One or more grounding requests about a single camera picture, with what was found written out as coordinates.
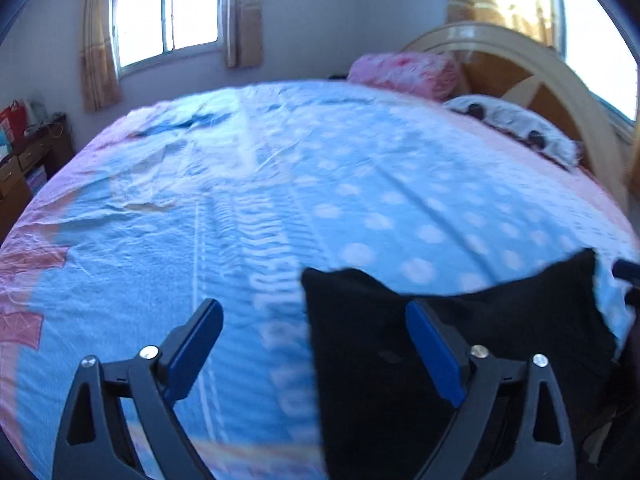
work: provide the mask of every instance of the bed sheet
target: bed sheet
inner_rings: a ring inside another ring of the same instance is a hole
[[[44,187],[2,246],[0,422],[50,478],[79,360],[129,358],[216,298],[222,335],[176,405],[197,451],[219,479],[325,478],[303,267],[458,294],[581,247],[598,252],[598,308],[622,344],[633,318],[609,269],[639,256],[624,215],[584,174],[482,124],[345,82],[136,110]]]

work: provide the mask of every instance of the metal pin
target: metal pin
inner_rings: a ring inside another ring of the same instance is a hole
[[[533,364],[540,368],[544,368],[549,364],[549,359],[547,359],[545,355],[535,354],[533,356]]]
[[[84,368],[91,368],[92,366],[95,365],[97,360],[98,359],[96,359],[95,355],[87,355],[86,357],[82,358],[82,361],[80,361],[80,364]]]
[[[489,351],[482,345],[473,345],[471,347],[471,355],[478,359],[485,359],[489,357]]]
[[[142,357],[143,359],[153,359],[158,355],[159,351],[160,349],[157,346],[153,346],[153,345],[145,346],[140,351],[140,357]]]

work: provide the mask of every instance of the window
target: window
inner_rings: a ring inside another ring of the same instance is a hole
[[[564,0],[565,62],[601,100],[631,121],[638,111],[638,64],[598,0]]]
[[[218,40],[218,0],[113,0],[120,68]]]

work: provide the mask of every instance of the wooden headboard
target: wooden headboard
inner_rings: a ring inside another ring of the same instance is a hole
[[[437,28],[404,50],[452,52],[467,79],[465,92],[529,108],[583,142],[583,165],[627,211],[622,155],[604,108],[553,50],[508,28],[481,22]]]

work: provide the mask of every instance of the black garment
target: black garment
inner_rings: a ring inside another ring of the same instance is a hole
[[[475,294],[422,296],[470,345],[516,360],[547,355],[577,443],[616,349],[596,309],[594,269],[593,251],[583,250],[531,278]],[[412,296],[355,269],[306,269],[302,285],[330,477],[412,478],[453,414],[405,328],[404,307]]]

